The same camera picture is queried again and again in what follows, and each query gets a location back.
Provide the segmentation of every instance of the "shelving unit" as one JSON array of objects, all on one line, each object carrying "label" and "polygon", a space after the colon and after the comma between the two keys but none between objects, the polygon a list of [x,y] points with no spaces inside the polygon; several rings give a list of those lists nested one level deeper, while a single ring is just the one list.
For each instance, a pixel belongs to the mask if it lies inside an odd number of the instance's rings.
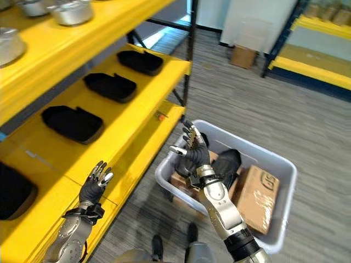
[{"label": "shelving unit", "polygon": [[295,20],[294,24],[291,27],[291,30],[295,30],[298,27],[304,27],[328,35],[351,40],[351,26],[339,26],[330,21],[322,21],[319,18],[308,18],[304,15],[301,15],[298,19]]},{"label": "shelving unit", "polygon": [[[146,19],[180,26],[189,32],[189,41],[186,60],[148,50],[164,59],[162,71],[154,77],[122,66],[115,54],[91,71],[117,73],[136,82],[137,94],[132,101],[119,104],[109,100],[89,90],[80,79],[0,142],[0,161],[38,187],[38,196],[25,214],[12,221],[0,221],[1,262],[42,262],[64,221],[61,216],[78,205],[78,193],[87,175],[98,161],[104,160],[112,166],[115,176],[100,200],[105,214],[87,240],[86,262],[184,116],[198,0],[192,2],[190,26],[149,18],[173,1],[93,1],[94,19],[77,27],[59,26],[48,16],[27,19],[16,8],[2,12],[2,26],[18,28],[28,49],[19,60],[0,69],[0,125],[122,35],[127,34],[129,43],[134,43],[134,37],[140,41],[133,28]],[[144,51],[131,44],[122,50]],[[181,98],[174,88],[182,77]],[[165,100],[170,92],[180,105]],[[104,121],[103,133],[89,145],[57,134],[41,119],[42,111],[54,105],[79,106],[99,116]]]},{"label": "shelving unit", "polygon": [[351,61],[329,56],[307,48],[285,44],[273,67],[283,68],[351,90]]},{"label": "shelving unit", "polygon": [[261,76],[265,77],[268,73],[272,77],[300,84],[303,82],[307,87],[311,85],[314,89],[321,87],[321,91],[348,100],[351,98],[350,61],[286,43],[290,34],[298,27],[351,41],[351,26],[339,26],[330,21],[324,22],[319,18],[304,16],[302,13],[308,2],[307,0],[297,1],[268,55]]},{"label": "shelving unit", "polygon": [[28,19],[19,8],[1,12],[2,27],[19,30],[27,44],[16,63],[0,69],[0,125],[174,0],[92,1],[94,18],[64,27],[50,16]]},{"label": "shelving unit", "polygon": [[[126,45],[119,52],[123,50],[142,52],[143,48]],[[9,139],[16,141],[32,154],[41,156],[57,171],[83,185],[92,165],[97,164],[100,160],[106,161],[109,165],[115,164],[147,124],[161,102],[190,70],[191,63],[188,61],[156,52],[152,53],[164,59],[163,69],[155,77],[122,66],[115,54],[92,70],[92,73],[103,72],[109,75],[117,73],[136,82],[137,95],[129,103],[119,104],[102,97],[89,90],[84,81],[80,79],[29,118],[24,125],[9,136]],[[99,116],[104,121],[103,134],[89,145],[82,145],[59,135],[48,128],[41,117],[45,108],[56,105],[66,105],[71,108],[79,106]]]}]

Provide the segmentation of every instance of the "black shoe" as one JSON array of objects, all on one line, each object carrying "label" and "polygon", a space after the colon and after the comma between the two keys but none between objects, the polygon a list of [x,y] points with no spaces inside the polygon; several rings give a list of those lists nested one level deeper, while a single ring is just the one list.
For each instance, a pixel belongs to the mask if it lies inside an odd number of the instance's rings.
[{"label": "black shoe", "polygon": [[191,222],[188,226],[188,245],[192,242],[197,241],[199,232],[194,222]]},{"label": "black shoe", "polygon": [[154,235],[152,238],[152,255],[155,260],[163,259],[163,243],[159,235]]}]

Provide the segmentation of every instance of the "black cable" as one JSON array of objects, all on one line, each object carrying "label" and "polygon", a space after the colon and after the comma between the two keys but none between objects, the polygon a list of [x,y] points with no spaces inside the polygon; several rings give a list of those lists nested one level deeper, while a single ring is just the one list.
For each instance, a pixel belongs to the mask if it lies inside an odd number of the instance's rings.
[{"label": "black cable", "polygon": [[80,259],[79,263],[82,263],[84,261],[84,259],[86,258],[86,256],[88,255],[88,243],[87,241],[84,242],[84,247],[86,248],[85,251],[84,251],[84,254],[82,256],[82,258]]}]

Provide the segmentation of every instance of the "black object in bin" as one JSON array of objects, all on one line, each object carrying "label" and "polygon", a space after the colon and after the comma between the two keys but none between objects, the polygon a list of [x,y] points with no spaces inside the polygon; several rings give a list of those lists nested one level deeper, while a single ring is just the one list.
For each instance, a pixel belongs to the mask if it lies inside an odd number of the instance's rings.
[{"label": "black object in bin", "polygon": [[227,189],[235,181],[236,171],[241,165],[241,155],[236,149],[229,149],[218,155],[218,158],[211,164],[216,175],[223,177],[222,183]]},{"label": "black object in bin", "polygon": [[120,103],[131,101],[137,93],[135,82],[117,74],[110,76],[105,73],[92,73],[83,80],[89,89]]},{"label": "black object in bin", "polygon": [[149,76],[155,76],[162,70],[163,59],[146,51],[121,51],[117,53],[117,57],[121,64]]},{"label": "black object in bin", "polygon": [[0,163],[0,220],[23,215],[37,196],[37,187],[15,169]]},{"label": "black object in bin", "polygon": [[79,107],[52,106],[42,112],[44,123],[64,137],[88,144],[103,131],[103,120]]}]

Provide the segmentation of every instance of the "brown cardboard box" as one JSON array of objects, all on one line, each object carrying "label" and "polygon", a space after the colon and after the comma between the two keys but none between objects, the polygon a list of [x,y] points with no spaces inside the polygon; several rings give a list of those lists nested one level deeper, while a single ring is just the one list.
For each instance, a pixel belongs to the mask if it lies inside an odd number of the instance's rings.
[{"label": "brown cardboard box", "polygon": [[341,9],[333,18],[333,23],[339,26],[348,25],[351,21],[351,9]]},{"label": "brown cardboard box", "polygon": [[238,67],[249,69],[253,64],[256,55],[257,52],[255,50],[236,45],[230,63]]},{"label": "brown cardboard box", "polygon": [[320,19],[322,21],[331,21],[338,10],[339,7],[337,5],[329,5],[321,10]]},{"label": "brown cardboard box", "polygon": [[250,228],[268,233],[278,188],[279,180],[256,166],[240,176],[232,201]]},{"label": "brown cardboard box", "polygon": [[[216,160],[218,155],[214,152],[209,151],[210,153],[210,160],[211,162],[213,160]],[[176,171],[171,176],[171,184],[174,185],[176,188],[181,190],[182,192],[186,193],[188,196],[191,196],[192,198],[199,200],[198,199],[198,192],[199,190],[196,188],[191,188],[186,185],[185,178],[181,177]]]},{"label": "brown cardboard box", "polygon": [[303,14],[308,18],[315,18],[318,16],[319,13],[319,5],[317,4],[309,4]]}]

